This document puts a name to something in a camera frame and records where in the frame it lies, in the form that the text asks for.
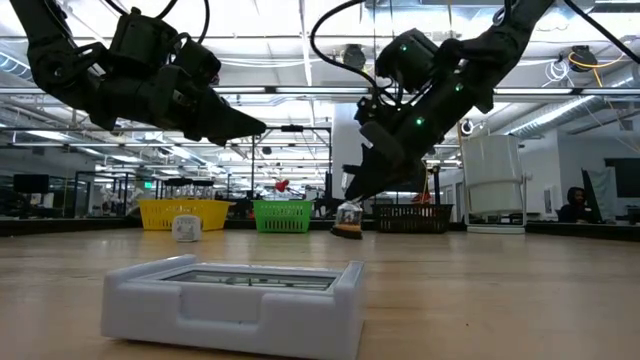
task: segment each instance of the wooden surface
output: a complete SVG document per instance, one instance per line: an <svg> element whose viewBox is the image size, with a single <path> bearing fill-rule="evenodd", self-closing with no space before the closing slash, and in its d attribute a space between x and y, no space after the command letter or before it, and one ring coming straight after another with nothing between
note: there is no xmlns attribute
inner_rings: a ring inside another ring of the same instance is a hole
<svg viewBox="0 0 640 360"><path fill-rule="evenodd" d="M106 271L187 253L335 268L365 260L360 359L640 358L639 244L466 233L366 233L353 241L253 231L177 244L169 233L141 230L0 238L0 358L267 358L100 336Z"/></svg>

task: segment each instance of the yellow basket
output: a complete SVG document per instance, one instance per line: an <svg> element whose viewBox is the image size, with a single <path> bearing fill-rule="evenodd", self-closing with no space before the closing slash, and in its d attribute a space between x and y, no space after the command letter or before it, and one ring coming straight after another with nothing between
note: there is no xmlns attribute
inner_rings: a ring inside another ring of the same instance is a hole
<svg viewBox="0 0 640 360"><path fill-rule="evenodd" d="M162 199L139 200L145 230L171 230L173 218L195 215L202 220L202 230L220 230L227 219L231 203L218 200Z"/></svg>

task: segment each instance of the plastic basket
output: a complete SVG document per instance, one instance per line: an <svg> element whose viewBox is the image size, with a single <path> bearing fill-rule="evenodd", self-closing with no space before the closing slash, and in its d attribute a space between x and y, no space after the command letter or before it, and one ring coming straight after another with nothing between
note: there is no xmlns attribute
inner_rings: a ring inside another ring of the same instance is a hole
<svg viewBox="0 0 640 360"><path fill-rule="evenodd" d="M311 201L267 201L253 202L258 232L309 231Z"/></svg>
<svg viewBox="0 0 640 360"><path fill-rule="evenodd" d="M231 203L218 200L162 199L139 200L142 224L145 230L171 230L173 218L195 215L202 220L202 230L220 230L224 227Z"/></svg>
<svg viewBox="0 0 640 360"><path fill-rule="evenodd" d="M453 205L374 205L376 229L389 233L435 233L449 230Z"/></svg>

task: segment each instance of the white plastic tray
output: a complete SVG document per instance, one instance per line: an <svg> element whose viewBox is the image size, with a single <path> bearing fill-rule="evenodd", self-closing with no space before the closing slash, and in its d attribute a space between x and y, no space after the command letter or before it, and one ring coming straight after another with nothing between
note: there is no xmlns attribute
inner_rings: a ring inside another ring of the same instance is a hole
<svg viewBox="0 0 640 360"><path fill-rule="evenodd" d="M364 263L344 271L196 263L184 255L104 280L102 335L310 359L353 360Z"/></svg>

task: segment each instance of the white container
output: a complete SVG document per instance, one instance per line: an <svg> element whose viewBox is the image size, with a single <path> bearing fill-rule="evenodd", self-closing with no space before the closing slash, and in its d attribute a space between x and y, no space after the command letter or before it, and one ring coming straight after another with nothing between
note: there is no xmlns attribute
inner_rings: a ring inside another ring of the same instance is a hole
<svg viewBox="0 0 640 360"><path fill-rule="evenodd" d="M171 235L178 242L193 242L202 238L202 220L194 215L178 215L173 218Z"/></svg>
<svg viewBox="0 0 640 360"><path fill-rule="evenodd" d="M522 212L522 166L516 137L474 137L463 142L462 153L470 213Z"/></svg>
<svg viewBox="0 0 640 360"><path fill-rule="evenodd" d="M102 335L354 360L365 305L363 272L362 262L335 271L196 264L193 255L115 270L104 280Z"/></svg>

